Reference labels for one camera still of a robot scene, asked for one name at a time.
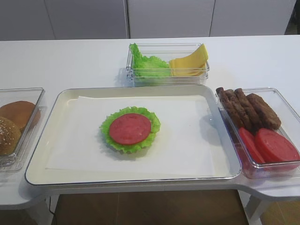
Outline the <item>yellow cheese slices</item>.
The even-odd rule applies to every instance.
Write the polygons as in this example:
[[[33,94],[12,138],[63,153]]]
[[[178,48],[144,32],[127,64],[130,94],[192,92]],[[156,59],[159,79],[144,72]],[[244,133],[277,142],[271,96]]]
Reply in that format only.
[[[171,76],[199,76],[206,68],[208,52],[205,44],[201,44],[193,53],[169,62]]]

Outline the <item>red tomato slice front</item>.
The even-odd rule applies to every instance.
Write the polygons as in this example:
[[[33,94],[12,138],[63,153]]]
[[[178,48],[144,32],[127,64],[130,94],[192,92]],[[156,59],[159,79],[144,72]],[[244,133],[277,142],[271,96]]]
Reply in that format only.
[[[282,135],[261,128],[255,135],[255,145],[266,163],[299,161],[298,150]]]

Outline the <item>red tomato slice back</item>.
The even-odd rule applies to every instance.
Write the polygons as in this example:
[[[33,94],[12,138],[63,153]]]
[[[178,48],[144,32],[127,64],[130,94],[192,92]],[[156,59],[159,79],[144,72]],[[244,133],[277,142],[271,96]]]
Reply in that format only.
[[[264,164],[265,160],[263,159],[255,145],[255,137],[244,127],[241,127],[239,129],[239,135],[244,142],[252,160],[258,164]]]

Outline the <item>white paper sheet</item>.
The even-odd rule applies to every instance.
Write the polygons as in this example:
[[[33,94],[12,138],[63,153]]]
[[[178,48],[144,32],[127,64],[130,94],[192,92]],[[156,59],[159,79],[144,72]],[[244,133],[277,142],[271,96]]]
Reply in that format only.
[[[70,113],[53,148],[48,169],[122,173],[214,174],[210,144],[217,131],[210,123],[210,109],[202,96],[79,97],[67,103]],[[157,115],[161,127],[148,148],[136,153],[112,149],[99,132],[106,117],[128,106],[144,107]]]

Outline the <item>brown meat patty leftmost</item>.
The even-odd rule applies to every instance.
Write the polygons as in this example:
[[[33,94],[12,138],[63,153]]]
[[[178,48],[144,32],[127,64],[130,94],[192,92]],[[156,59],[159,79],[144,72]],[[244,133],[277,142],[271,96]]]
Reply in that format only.
[[[229,100],[228,96],[226,95],[223,87],[217,88],[216,93],[217,93],[219,100],[221,101],[224,109],[227,111],[227,114],[232,119],[234,125],[237,128],[244,127],[244,124],[243,124],[241,118],[239,117],[237,111],[235,110],[231,101]]]

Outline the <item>green lettuce leaf on burger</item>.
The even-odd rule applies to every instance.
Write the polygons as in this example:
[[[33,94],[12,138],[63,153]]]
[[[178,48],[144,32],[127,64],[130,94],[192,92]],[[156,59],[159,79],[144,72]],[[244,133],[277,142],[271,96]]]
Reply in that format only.
[[[141,114],[145,117],[147,117],[151,121],[151,132],[149,136],[142,142],[133,144],[133,145],[121,145],[119,143],[116,143],[110,136],[109,136],[109,126],[111,123],[117,119],[118,117],[127,114],[127,113],[137,113]],[[161,123],[156,116],[155,113],[148,111],[144,107],[126,107],[118,112],[115,112],[109,116],[107,116],[106,120],[102,123],[100,126],[100,130],[102,134],[104,135],[104,138],[110,146],[112,146],[115,150],[123,151],[124,153],[134,153],[137,152],[143,148],[149,147],[154,142],[154,139],[156,137],[156,134],[158,131],[160,131]]]

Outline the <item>red tomato slice on burger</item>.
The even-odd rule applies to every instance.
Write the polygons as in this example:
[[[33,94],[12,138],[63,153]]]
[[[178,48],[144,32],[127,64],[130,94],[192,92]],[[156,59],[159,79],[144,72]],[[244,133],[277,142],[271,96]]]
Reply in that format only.
[[[133,145],[144,141],[151,132],[151,121],[137,113],[127,113],[115,119],[109,126],[109,136],[121,145]]]

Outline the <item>sesame bun right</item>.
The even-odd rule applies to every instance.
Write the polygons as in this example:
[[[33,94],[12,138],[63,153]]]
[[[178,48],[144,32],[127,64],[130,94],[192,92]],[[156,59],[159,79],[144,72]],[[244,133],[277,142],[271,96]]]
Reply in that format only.
[[[0,155],[10,155],[15,151],[21,136],[17,125],[11,120],[0,118]]]

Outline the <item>green lettuce leaves in container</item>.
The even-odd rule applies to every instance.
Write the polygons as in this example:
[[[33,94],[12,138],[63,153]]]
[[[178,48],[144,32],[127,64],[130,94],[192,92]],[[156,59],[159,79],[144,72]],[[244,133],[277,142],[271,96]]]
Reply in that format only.
[[[169,64],[156,56],[144,56],[136,43],[129,45],[133,55],[132,68],[137,77],[168,77],[170,76]]]

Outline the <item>clear bun container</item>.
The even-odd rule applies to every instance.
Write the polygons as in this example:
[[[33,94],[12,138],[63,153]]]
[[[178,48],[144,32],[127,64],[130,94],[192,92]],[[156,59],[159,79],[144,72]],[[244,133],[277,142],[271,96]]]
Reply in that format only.
[[[0,172],[19,171],[45,108],[43,88],[0,90]]]

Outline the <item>brown meat patty rightmost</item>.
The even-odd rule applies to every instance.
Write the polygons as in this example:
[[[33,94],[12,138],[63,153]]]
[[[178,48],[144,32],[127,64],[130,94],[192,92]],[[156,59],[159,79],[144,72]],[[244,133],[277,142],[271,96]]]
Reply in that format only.
[[[280,118],[261,96],[251,93],[246,98],[258,114],[264,128],[270,130],[278,130],[280,128]]]

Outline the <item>clear meat tomato container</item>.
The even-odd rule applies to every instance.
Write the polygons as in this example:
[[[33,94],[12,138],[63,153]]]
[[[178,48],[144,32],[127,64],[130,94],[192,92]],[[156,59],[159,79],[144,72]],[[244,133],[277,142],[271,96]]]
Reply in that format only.
[[[261,96],[264,101],[274,110],[281,120],[281,126],[278,130],[272,130],[291,142],[291,144],[300,153],[300,117],[292,109],[289,103],[274,88],[256,88],[256,89],[242,89],[247,96],[251,93]],[[258,164],[252,160],[244,142],[239,135],[239,128],[237,128],[232,119],[224,109],[219,97],[216,93],[218,100],[218,107],[220,109],[223,120],[228,128],[232,142],[236,147],[238,156],[241,160],[242,170],[245,176],[251,179],[284,177],[299,175],[300,161],[280,162],[280,163],[264,163]]]

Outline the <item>plain bottom bun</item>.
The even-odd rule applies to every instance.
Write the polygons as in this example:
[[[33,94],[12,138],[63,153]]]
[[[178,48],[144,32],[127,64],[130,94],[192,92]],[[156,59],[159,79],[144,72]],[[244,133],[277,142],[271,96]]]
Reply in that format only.
[[[35,104],[28,101],[16,101],[0,107],[0,116],[14,122],[23,133],[27,122],[29,121]]]

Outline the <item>clear lettuce cheese container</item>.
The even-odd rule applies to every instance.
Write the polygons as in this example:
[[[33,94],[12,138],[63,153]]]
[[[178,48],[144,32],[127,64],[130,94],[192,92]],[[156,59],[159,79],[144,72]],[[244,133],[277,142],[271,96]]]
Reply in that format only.
[[[150,57],[156,56],[161,60],[169,62],[176,58],[183,58],[193,53],[201,44],[200,43],[171,43],[171,44],[138,44],[138,48],[142,55]],[[133,86],[158,86],[158,85],[202,85],[208,79],[208,71],[210,69],[208,61],[206,68],[199,76],[168,76],[168,77],[137,77],[135,70],[132,68],[133,55],[128,50],[127,57],[127,79],[132,82]]]

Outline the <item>white serving tray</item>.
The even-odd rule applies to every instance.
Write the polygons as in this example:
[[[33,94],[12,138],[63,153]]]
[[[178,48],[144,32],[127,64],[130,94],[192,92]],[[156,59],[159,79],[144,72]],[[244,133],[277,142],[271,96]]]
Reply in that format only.
[[[157,115],[148,148],[114,150],[100,133],[128,106]],[[68,89],[61,92],[26,170],[33,185],[232,179],[240,160],[212,90],[203,85]]]

